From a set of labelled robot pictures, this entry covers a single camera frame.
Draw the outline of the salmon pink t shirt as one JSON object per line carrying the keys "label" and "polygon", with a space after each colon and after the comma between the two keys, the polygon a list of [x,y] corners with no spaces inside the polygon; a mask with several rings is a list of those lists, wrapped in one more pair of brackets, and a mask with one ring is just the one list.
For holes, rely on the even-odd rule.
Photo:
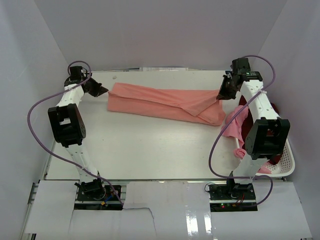
{"label": "salmon pink t shirt", "polygon": [[220,126],[226,113],[217,90],[156,89],[115,83],[107,110],[210,126]]}

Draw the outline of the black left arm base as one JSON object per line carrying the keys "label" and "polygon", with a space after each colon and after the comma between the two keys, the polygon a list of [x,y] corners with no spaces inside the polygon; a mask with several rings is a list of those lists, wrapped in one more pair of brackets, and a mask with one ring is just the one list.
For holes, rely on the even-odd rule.
{"label": "black left arm base", "polygon": [[77,192],[74,202],[75,210],[121,211],[123,205],[118,198],[124,201],[125,192],[121,185],[102,183],[99,179],[88,183],[74,184]]}

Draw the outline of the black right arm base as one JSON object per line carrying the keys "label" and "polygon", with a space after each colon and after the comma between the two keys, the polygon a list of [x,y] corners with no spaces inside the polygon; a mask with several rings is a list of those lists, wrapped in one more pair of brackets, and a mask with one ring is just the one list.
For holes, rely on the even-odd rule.
{"label": "black right arm base", "polygon": [[204,191],[209,194],[211,213],[256,212],[256,194],[252,184],[248,187],[235,188],[225,184],[209,182],[204,186]]}

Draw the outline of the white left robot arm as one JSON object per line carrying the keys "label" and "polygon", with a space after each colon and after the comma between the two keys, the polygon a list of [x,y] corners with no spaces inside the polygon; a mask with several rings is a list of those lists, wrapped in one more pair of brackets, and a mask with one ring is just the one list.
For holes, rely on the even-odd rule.
{"label": "white left robot arm", "polygon": [[70,154],[76,164],[81,183],[93,182],[99,171],[90,160],[83,145],[86,127],[79,111],[79,104],[85,94],[99,97],[109,90],[95,81],[82,66],[71,66],[69,77],[64,82],[65,92],[55,107],[48,109],[48,117],[54,139]]}

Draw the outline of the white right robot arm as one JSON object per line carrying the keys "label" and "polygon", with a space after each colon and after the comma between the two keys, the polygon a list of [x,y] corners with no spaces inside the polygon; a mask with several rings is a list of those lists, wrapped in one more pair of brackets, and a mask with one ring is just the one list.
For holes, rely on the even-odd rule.
{"label": "white right robot arm", "polygon": [[231,71],[223,76],[217,100],[235,99],[241,93],[251,113],[253,125],[245,141],[246,154],[228,177],[226,195],[236,200],[253,182],[259,169],[269,160],[283,153],[290,130],[290,122],[273,109],[258,71],[252,71],[248,58],[234,59]]}

